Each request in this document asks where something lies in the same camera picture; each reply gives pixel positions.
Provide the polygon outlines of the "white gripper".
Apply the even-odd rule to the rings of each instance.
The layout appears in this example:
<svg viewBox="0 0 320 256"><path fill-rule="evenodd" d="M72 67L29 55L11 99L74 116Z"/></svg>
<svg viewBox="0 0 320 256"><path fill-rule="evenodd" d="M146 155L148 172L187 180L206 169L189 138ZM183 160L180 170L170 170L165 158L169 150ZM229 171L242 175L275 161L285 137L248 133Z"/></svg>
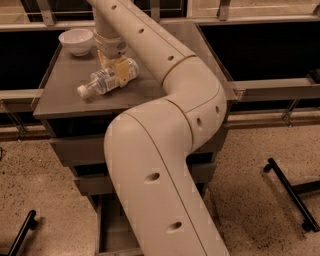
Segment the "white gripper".
<svg viewBox="0 0 320 256"><path fill-rule="evenodd" d="M109 59L115 59L112 68L119 78L120 86L124 87L129 81L129 59L122 56L127 52L125 40L122 37L103 37L96 30L93 31L93 34L101 67L109 67Z"/></svg>

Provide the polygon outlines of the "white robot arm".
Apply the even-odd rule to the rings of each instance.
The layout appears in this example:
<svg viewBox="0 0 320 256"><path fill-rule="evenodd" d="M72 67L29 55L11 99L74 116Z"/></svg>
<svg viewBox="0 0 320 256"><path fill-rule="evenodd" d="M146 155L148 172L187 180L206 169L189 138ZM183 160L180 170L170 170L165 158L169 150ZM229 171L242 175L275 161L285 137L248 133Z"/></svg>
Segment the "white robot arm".
<svg viewBox="0 0 320 256"><path fill-rule="evenodd" d="M223 123L211 69L131 0L88 0L140 58L165 96L109 125L104 154L144 256L229 256L186 165Z"/></svg>

